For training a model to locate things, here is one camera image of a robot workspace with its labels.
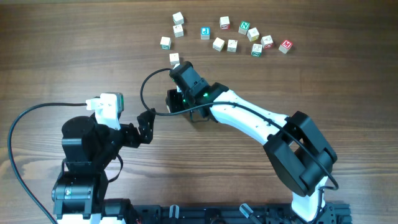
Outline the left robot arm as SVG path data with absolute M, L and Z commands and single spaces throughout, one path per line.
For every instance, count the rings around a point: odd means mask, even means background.
M 94 116 L 78 116 L 62 126 L 65 158 L 52 190 L 57 223 L 139 223 L 127 198 L 106 199 L 111 179 L 105 169 L 120 159 L 122 147 L 137 148 L 153 139 L 155 110 L 137 117 L 139 123 L 117 130 L 99 124 Z

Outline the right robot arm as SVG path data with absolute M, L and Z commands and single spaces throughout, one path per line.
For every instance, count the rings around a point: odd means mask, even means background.
M 262 109 L 227 86 L 209 85 L 190 62 L 176 64 L 169 75 L 177 86 L 166 97 L 171 113 L 197 110 L 203 118 L 232 126 L 262 144 L 278 178 L 292 191 L 292 211 L 305 222 L 319 220 L 337 155 L 308 115 Z

